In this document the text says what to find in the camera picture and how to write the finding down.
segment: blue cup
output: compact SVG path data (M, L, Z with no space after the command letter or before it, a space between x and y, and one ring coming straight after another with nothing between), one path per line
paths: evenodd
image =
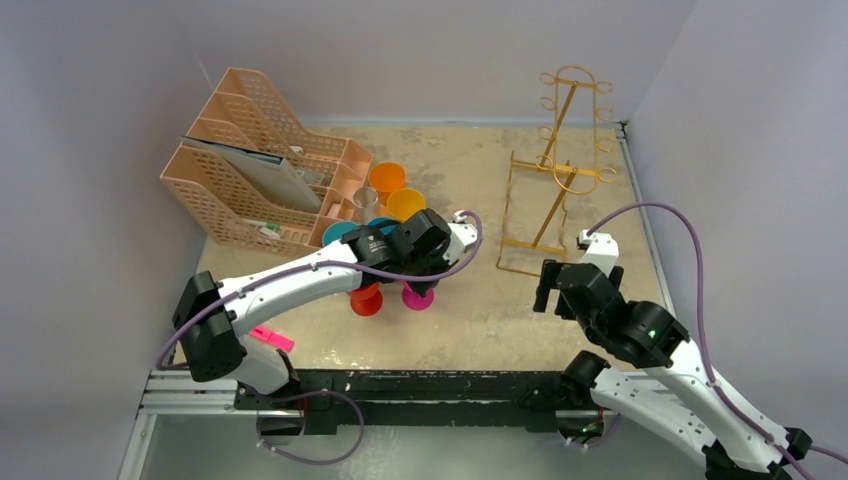
M342 235L356 228L357 225L353 222L338 222L330 225L324 230L324 235L321 236L321 244L325 247L336 240L340 240Z
M374 225L377 225L380 222L385 222L386 220L397 221L392 217L376 217L376 218L371 219L371 221L368 222L368 225L371 225L373 227ZM390 225L388 227L383 227L383 228L380 229L380 231L383 232L383 235L386 235L387 233L391 232L392 229L394 229L396 226L397 225Z

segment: gold metal rack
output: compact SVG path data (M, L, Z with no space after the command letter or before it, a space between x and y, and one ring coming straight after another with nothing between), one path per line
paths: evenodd
M588 78L589 82L573 80L568 78L563 78L563 72L583 72ZM498 253L498 261L496 266L501 270L506 270L508 272L515 273L523 273L525 275L532 275L535 277L539 276L538 272L529 272L526 270L520 270L516 268L507 267L501 265L501 260L503 258L504 247L506 245L512 245L516 247L523 248L531 248L534 250L541 250L543 252L555 253L557 255L561 255L563 259L565 259L566 248L565 248L565 220L568 217L568 211L565 208L566 204L566 193L571 193L574 195L586 195L591 193L598 187L599 182L609 183L615 180L618 175L618 172L613 168L600 167L600 152L611 152L613 145L615 144L615 139L612 137L601 137L598 138L598 120L602 122L610 122L613 121L608 115L613 113L612 107L601 106L599 107L597 104L597 96L598 94L608 94L612 92L612 84L607 81L596 81L595 76L592 73L578 65L566 65L559 70L557 70L556 74L552 74L550 72L545 72L541 76L542 83L545 85L554 86L554 96L551 97L542 97L542 108L553 112L554 117L554 126L553 128L542 126L539 127L539 136L544 140L547 140L548 144L545 147L545 153L541 155L536 155L536 159L538 162L525 162L515 158L515 150L512 151L509 157L509 177L506 184L506 205L504 206L504 217L502 223L502 236L501 236L501 246L500 252ZM563 95L560 92L560 86L565 88L567 86L568 93ZM568 108L571 106L571 101L574 98L575 93L579 88L589 89L592 91L592 141L593 141L593 153L594 153L594 165L593 168L582 168L571 165L571 161L567 160L565 164L560 164L558 159L558 148L557 148L557 135L559 134L559 130L562 127L562 122L565 119L565 114L568 111ZM531 172L536 173L544 173L551 174L556 181L557 185L560 187L560 192L557 197L554 199L553 205L551 205L550 210L548 210L548 215L545 217L545 221L542 223L542 227L539 229L539 232L536 234L536 238L533 239L532 242L519 240L516 238L510 238L506 234L507 230L507 217L509 215L509 204L510 204L510 194L512 192L512 174L514 170L529 170ZM584 175L593 178L592 185L585 190L574 190L571 188L571 184L577 175ZM542 239L542 235L544 235L545 231L548 228L548 225L551 223L551 220L554 217L554 214L557 211L557 208L562 209L562 223L559 229L559 247L549 247L546 245L540 245L539 242Z

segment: pink object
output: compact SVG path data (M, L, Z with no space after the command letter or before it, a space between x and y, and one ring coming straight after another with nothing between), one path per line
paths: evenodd
M274 333L270 328L256 327L250 331L250 335L286 353L290 353L294 348L294 340Z
M400 294L401 299L403 299L403 304L406 305L410 310L427 310L430 305L433 304L433 300L436 299L436 294L433 292L433 289L427 290L427 293L422 297L417 293L413 292L411 288L409 288L409 284L403 282L403 293Z

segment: white wall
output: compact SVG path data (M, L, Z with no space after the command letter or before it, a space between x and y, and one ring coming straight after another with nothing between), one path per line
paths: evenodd
M202 231L157 177L208 92L166 7L2 7L3 478L117 476L196 264Z
M170 1L212 82L258 69L305 120L345 123L545 121L539 74L565 64L612 81L603 101L629 118L695 4Z
M842 451L846 22L839 0L699 1L629 128L645 197L682 209L701 235L717 367L772 418ZM691 243L670 215L651 221L691 329ZM848 473L807 463L819 479Z

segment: plastic basket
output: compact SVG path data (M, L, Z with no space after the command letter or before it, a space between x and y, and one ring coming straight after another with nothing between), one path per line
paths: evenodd
M258 95L264 109L233 91ZM270 202L212 151L181 144L171 157L160 178L216 242L282 255L318 250L327 227L352 219L353 193L365 183L373 160L353 140L306 130L267 78L252 70L228 70L188 133L282 155L295 168L331 176L329 187L311 186L322 198L314 214ZM292 146L303 148L304 154ZM281 238L267 237L243 219L277 223Z

